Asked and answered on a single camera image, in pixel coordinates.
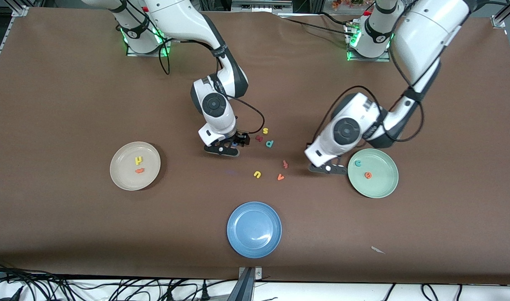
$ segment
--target plate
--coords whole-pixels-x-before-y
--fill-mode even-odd
[[[356,152],[348,164],[348,177],[353,187],[369,198],[390,195],[398,186],[398,168],[394,160],[379,149]]]
[[[234,251],[247,258],[261,258],[277,248],[281,240],[277,212],[262,202],[248,202],[236,208],[228,219],[227,237]]]
[[[140,190],[153,183],[160,171],[160,155],[146,142],[132,142],[120,148],[110,162],[110,177],[125,190]]]

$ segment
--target beige plate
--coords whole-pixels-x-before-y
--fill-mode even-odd
[[[139,190],[153,183],[160,171],[160,155],[145,142],[132,142],[120,148],[110,162],[110,177],[121,189]]]

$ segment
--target brown tabletop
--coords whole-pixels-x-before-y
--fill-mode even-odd
[[[385,150],[398,188],[369,199],[346,177],[310,173],[303,149],[350,86],[365,84],[389,107],[406,87],[394,66],[346,61],[338,33],[269,13],[209,16],[249,78],[243,99],[266,115],[272,148],[253,140],[239,158],[203,151],[190,87],[215,61],[202,46],[174,44],[166,76],[156,57],[125,56],[108,11],[31,8],[15,21],[0,57],[0,261],[70,274],[234,278],[260,265],[274,280],[510,284],[503,30],[488,19],[463,26],[425,98],[423,131]],[[232,105],[240,129],[258,128],[257,114]],[[109,176],[131,141],[162,156],[143,191]],[[256,260],[226,236],[230,213],[250,201],[283,223],[278,248]]]

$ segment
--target white floor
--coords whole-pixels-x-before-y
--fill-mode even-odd
[[[144,284],[149,280],[143,280],[137,284]],[[167,284],[168,280],[161,280],[160,283]],[[119,283],[119,280],[94,280],[94,281],[73,281],[81,286],[96,286],[101,283]],[[185,283],[195,283],[201,288],[202,281],[188,281]],[[211,297],[228,295],[235,282],[225,282],[208,288]],[[12,283],[0,284],[0,299],[12,297],[18,288],[24,284]],[[382,301],[384,300],[390,284],[351,284],[351,283],[256,283],[253,301],[267,301],[276,298],[276,301]],[[33,301],[30,290],[27,286],[22,291],[20,301]],[[458,286],[453,285],[433,285],[439,301],[455,301]],[[117,289],[117,286],[104,286],[94,290],[81,290],[75,288],[76,293],[89,301],[107,301]],[[128,288],[117,300],[124,300],[132,294],[137,288]],[[145,289],[150,293],[141,293],[130,300],[132,301],[151,301],[159,297],[159,288]],[[193,293],[195,286],[182,286],[173,290],[173,298],[176,301],[182,301],[186,296]],[[429,293],[430,299],[434,300],[433,295]],[[60,291],[56,292],[60,300],[66,300]],[[44,301],[45,297],[36,292],[37,301]],[[397,284],[389,301],[426,301],[427,299],[421,293],[419,284]],[[463,286],[460,301],[510,301],[510,286]]]

